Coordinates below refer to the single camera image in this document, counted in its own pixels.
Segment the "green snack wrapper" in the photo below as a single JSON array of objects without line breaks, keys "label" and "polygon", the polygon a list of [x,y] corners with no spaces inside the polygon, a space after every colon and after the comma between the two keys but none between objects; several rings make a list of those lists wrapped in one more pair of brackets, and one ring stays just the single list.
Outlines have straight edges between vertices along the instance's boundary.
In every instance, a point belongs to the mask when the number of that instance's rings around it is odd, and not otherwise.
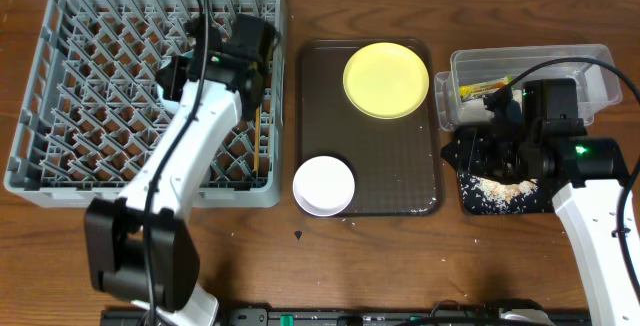
[{"label": "green snack wrapper", "polygon": [[484,98],[486,95],[509,84],[512,79],[512,76],[504,76],[499,79],[460,86],[460,99],[462,102],[469,102],[475,99]]}]

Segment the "light blue bowl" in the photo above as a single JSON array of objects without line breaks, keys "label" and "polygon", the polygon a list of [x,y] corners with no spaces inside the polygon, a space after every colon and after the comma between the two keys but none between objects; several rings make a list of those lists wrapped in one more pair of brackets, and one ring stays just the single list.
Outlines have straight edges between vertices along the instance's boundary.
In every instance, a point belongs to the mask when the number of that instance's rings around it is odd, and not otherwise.
[{"label": "light blue bowl", "polygon": [[159,102],[171,115],[180,107],[185,86],[194,82],[191,72],[192,60],[192,51],[171,56],[160,64],[155,74]]}]

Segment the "pink bowl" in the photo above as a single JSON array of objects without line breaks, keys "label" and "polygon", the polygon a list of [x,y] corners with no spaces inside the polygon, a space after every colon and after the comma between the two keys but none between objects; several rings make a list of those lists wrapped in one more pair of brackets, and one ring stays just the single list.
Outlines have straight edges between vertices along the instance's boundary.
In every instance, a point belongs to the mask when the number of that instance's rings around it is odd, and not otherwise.
[{"label": "pink bowl", "polygon": [[297,205],[316,217],[344,211],[356,191],[355,177],[347,164],[332,156],[317,156],[296,170],[292,192]]}]

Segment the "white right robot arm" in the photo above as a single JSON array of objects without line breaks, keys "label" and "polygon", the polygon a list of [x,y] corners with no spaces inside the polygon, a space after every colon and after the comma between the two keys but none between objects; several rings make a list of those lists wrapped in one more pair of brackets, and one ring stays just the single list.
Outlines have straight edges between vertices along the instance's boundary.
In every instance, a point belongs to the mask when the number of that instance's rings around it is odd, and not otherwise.
[{"label": "white right robot arm", "polygon": [[503,184],[540,182],[570,241],[592,323],[638,324],[631,174],[615,140],[588,136],[575,81],[528,81],[521,102],[503,89],[484,103],[493,119],[459,127],[442,158],[459,173]]}]

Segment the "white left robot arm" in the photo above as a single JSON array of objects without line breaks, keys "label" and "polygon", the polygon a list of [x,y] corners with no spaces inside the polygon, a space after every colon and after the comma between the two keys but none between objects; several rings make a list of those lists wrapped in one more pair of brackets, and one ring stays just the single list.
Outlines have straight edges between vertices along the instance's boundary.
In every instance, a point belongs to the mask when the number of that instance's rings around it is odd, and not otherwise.
[{"label": "white left robot arm", "polygon": [[218,312],[198,284],[187,224],[219,147],[262,102],[278,32],[240,14],[224,41],[210,21],[188,22],[192,53],[155,74],[173,117],[151,156],[114,200],[94,198],[84,214],[91,284],[142,308],[139,325],[212,325]]}]

